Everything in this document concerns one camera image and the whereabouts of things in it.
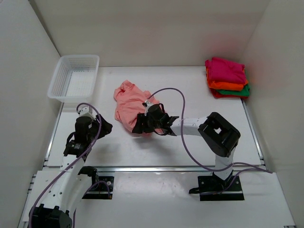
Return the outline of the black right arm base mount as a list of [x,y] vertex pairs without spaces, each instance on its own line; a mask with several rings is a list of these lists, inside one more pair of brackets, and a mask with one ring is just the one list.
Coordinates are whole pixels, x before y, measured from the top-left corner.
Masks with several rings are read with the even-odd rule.
[[230,175],[222,180],[216,175],[198,176],[198,186],[189,194],[199,194],[200,201],[243,201],[245,200],[240,178]]

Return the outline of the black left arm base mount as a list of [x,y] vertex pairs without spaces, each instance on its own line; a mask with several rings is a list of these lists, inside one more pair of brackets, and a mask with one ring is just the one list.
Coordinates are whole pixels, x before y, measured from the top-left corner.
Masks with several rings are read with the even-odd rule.
[[99,176],[99,183],[90,189],[82,199],[111,200],[113,198],[114,176]]

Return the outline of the salmon pink t-shirt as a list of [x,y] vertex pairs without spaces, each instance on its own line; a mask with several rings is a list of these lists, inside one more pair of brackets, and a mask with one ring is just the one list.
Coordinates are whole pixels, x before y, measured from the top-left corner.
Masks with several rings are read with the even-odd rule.
[[149,91],[142,91],[128,80],[123,81],[114,90],[116,101],[114,118],[133,136],[138,136],[138,134],[132,133],[132,130],[135,127],[137,115],[145,112],[143,103],[149,99],[150,95]]

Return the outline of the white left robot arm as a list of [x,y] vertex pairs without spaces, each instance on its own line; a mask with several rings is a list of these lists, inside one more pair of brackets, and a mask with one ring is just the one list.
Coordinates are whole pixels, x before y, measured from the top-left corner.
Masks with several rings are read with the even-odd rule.
[[100,114],[80,116],[68,136],[58,175],[41,192],[29,212],[30,228],[73,228],[78,203],[100,181],[97,170],[85,166],[95,142],[112,131]]

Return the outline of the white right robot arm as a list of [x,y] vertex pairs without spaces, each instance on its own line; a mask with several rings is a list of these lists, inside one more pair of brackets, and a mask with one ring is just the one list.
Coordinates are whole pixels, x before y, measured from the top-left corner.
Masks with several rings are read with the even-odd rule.
[[240,132],[223,116],[212,112],[202,118],[181,118],[170,116],[163,104],[144,102],[144,113],[137,115],[132,133],[156,133],[161,136],[201,136],[215,154],[213,175],[221,181],[232,180],[233,156]]

